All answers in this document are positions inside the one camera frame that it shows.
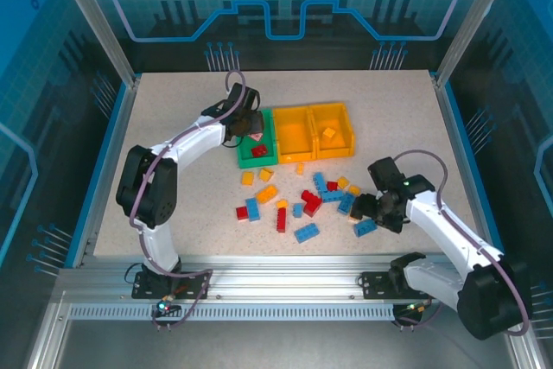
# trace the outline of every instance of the aluminum frame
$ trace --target aluminum frame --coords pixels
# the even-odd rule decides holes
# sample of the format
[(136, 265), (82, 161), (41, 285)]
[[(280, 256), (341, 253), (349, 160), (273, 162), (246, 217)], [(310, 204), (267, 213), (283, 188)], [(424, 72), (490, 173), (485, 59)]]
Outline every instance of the aluminum frame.
[[(96, 0), (76, 0), (83, 11), (86, 20), (99, 38), (108, 57), (118, 71), (119, 76), (128, 86), (135, 85), (135, 76), (123, 49), (118, 44)], [(485, 16), (487, 8), (493, 0), (475, 0), (467, 13), (459, 33), (456, 35), (438, 70), (436, 93), (444, 117), (449, 121), (448, 133), (455, 155), (461, 168), (461, 176), (467, 187), (468, 199), (476, 216), (477, 226), (489, 239), (486, 230), (486, 220), (478, 204), (478, 194), (475, 192), (474, 180), (471, 180), (467, 158), (464, 154), (458, 134), (455, 134), (454, 120), (451, 118), (451, 107), (448, 106), (444, 86), (449, 76), (472, 40), (477, 28)], [(122, 112), (118, 119), (118, 131), (124, 128), (130, 118), (130, 111)], [(109, 160), (103, 179), (113, 177), (117, 155), (121, 143), (116, 138), (108, 151)], [(95, 194), (94, 211), (90, 222), (87, 221), (83, 240), (93, 238), (94, 224), (101, 218), (104, 190)], [(313, 303), (314, 298), (319, 303), (336, 305), (366, 302), (362, 300), (361, 288), (356, 286), (355, 277), (360, 271), (387, 270), (392, 256), (354, 256), (354, 257), (279, 257), (279, 258), (183, 258), (184, 269), (202, 269), (206, 266), (214, 268), (213, 284), (206, 303)], [(444, 256), (433, 258), (435, 261), (447, 263)], [(130, 286), (126, 288), (122, 279), (122, 271), (128, 266), (129, 258), (110, 262), (86, 261), (86, 266), (76, 270), (62, 270), (56, 282), (52, 299), (44, 316), (39, 337), (29, 361), (29, 368), (54, 367), (59, 355), (63, 335), (67, 328), (67, 316), (72, 304), (90, 303), (136, 303), (128, 297)], [(512, 346), (513, 363), (520, 367), (544, 366), (543, 356), (537, 346), (533, 332), (522, 338), (509, 338)]]
[(451, 42), (448, 51), (438, 67), (436, 82), (438, 87), (443, 88), (457, 67), (461, 57), (467, 50), (468, 44), (473, 39), (478, 27), (492, 7), (494, 0), (474, 0), (470, 9), (459, 28), (455, 38)]

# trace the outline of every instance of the enclosure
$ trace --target enclosure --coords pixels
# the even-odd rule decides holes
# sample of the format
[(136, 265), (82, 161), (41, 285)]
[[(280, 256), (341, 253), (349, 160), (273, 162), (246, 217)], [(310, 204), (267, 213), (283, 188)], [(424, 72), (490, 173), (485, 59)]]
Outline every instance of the enclosure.
[[(553, 0), (0, 4), (2, 367), (550, 366)], [(175, 248), (213, 280), (190, 322), (159, 334), (157, 301), (125, 281), (143, 255), (116, 203), (124, 160), (223, 99), (231, 70), (259, 91), (268, 155), (245, 140), (180, 175)], [(356, 279), (413, 251), (449, 264), (414, 224), (356, 238), (325, 205), (321, 235), (297, 244), (309, 220), (291, 206), (284, 235), (267, 207), (256, 226), (236, 221), (267, 185), (242, 186), (245, 170), (268, 166), (294, 202), (314, 172), (370, 190), (367, 166), (413, 148), (448, 165), (453, 211), (528, 264), (526, 335), (479, 341), (451, 310), (414, 334), (390, 324), (407, 300), (366, 300)], [(401, 167), (441, 180), (420, 157)]]

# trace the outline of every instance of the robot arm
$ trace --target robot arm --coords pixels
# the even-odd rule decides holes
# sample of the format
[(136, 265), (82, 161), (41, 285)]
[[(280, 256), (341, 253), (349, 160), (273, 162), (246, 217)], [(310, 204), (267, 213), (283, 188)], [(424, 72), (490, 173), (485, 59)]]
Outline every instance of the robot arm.
[[(195, 124), (203, 125), (227, 113), (238, 101), (241, 89), (240, 84), (234, 84), (228, 98), (205, 109), (192, 127)], [(257, 109), (252, 110), (256, 100), (259, 102), (259, 92), (246, 87), (242, 103), (231, 115), (219, 122), (191, 131), (178, 140), (175, 140), (175, 137), (149, 149), (135, 146), (129, 151), (116, 194), (116, 201), (126, 216), (130, 216), (145, 172), (156, 157), (169, 146), (145, 188), (136, 219), (142, 225), (144, 242), (152, 262), (166, 272), (175, 272), (180, 267), (169, 224), (169, 218), (176, 208), (179, 174), (208, 150), (229, 141), (232, 137), (262, 133), (263, 115)], [(148, 260), (145, 261), (145, 265), (151, 271), (159, 272)]]
[[(390, 282), (397, 293), (411, 288), (437, 298), (457, 311), (467, 330), (485, 339), (521, 322), (518, 305), (486, 252), (514, 282), (531, 315), (530, 278), (526, 265), (505, 255), (474, 233), (445, 204), (421, 175), (406, 178), (387, 157), (369, 167), (378, 196), (362, 194), (353, 203), (351, 216), (369, 216), (378, 225), (400, 233), (403, 224), (420, 226), (451, 260), (454, 270), (434, 264), (423, 254), (411, 253), (391, 263)], [(455, 229), (451, 220), (476, 244)]]

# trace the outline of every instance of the yellow bin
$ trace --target yellow bin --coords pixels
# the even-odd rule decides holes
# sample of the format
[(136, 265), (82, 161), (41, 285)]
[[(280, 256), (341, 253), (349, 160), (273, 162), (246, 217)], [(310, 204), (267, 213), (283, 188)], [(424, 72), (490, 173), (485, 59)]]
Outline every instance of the yellow bin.
[[(310, 105), (313, 129), (319, 138), (317, 141), (317, 159), (353, 156), (355, 151), (355, 135), (343, 103)], [(322, 139), (326, 128), (335, 131), (330, 140)]]
[(273, 109), (279, 163), (316, 160), (319, 139), (308, 106)]

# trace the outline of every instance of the black mounting plate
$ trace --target black mounting plate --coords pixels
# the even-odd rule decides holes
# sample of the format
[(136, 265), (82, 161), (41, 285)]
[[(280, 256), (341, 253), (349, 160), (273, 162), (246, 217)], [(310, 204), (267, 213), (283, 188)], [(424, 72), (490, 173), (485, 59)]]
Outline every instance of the black mounting plate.
[(367, 271), (361, 273), (358, 285), (363, 289), (365, 300), (426, 300), (429, 295), (422, 291), (407, 289), (398, 294), (388, 277), (387, 271)]
[[(200, 293), (201, 285), (207, 280), (206, 276), (190, 278), (171, 278), (152, 276), (151, 272), (139, 271), (135, 275), (131, 297), (137, 300), (160, 300), (163, 296), (177, 291), (175, 300), (195, 300)], [(200, 299), (207, 298), (207, 288)]]

